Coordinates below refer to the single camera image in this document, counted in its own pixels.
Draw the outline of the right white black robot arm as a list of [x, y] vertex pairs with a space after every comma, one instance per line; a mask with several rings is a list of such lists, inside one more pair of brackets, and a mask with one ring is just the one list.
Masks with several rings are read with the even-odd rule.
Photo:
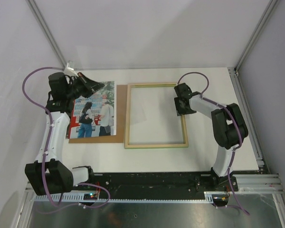
[[223, 105], [212, 101], [200, 92], [193, 92], [185, 83], [175, 86], [174, 103], [177, 115], [201, 113], [210, 118], [218, 152], [210, 170], [209, 184], [214, 190], [222, 190], [231, 176], [235, 152], [248, 136], [248, 129], [239, 106]]

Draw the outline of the green wooden photo frame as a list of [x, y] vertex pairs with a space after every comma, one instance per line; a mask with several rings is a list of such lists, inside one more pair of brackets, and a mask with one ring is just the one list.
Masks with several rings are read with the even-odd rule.
[[172, 149], [189, 145], [185, 116], [174, 103], [176, 83], [127, 86], [125, 149]]

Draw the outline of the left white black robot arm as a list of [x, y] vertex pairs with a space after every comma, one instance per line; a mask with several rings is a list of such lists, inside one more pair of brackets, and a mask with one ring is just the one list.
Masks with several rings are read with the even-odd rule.
[[47, 105], [46, 129], [40, 151], [33, 163], [26, 164], [25, 175], [38, 196], [70, 192], [75, 185], [85, 190], [95, 186], [90, 166], [67, 168], [62, 162], [63, 143], [70, 123], [74, 101], [89, 98], [104, 87], [82, 73], [68, 76], [63, 72], [48, 77], [50, 92]]

